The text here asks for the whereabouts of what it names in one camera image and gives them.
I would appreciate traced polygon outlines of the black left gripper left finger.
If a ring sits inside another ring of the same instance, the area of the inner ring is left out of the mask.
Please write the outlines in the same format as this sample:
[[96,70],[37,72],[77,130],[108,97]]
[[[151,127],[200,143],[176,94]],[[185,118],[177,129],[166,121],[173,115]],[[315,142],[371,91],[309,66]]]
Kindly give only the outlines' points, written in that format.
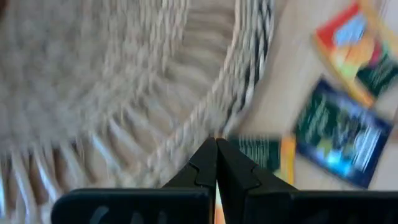
[[163,223],[214,222],[217,156],[215,138],[206,139],[183,168],[163,186],[172,193],[162,212]]

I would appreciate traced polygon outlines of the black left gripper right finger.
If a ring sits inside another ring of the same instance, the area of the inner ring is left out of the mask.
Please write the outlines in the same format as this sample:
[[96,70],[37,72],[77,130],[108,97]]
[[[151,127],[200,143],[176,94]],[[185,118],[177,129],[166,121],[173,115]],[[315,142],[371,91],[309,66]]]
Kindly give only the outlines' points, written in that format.
[[226,223],[285,224],[297,189],[218,138],[217,179]]

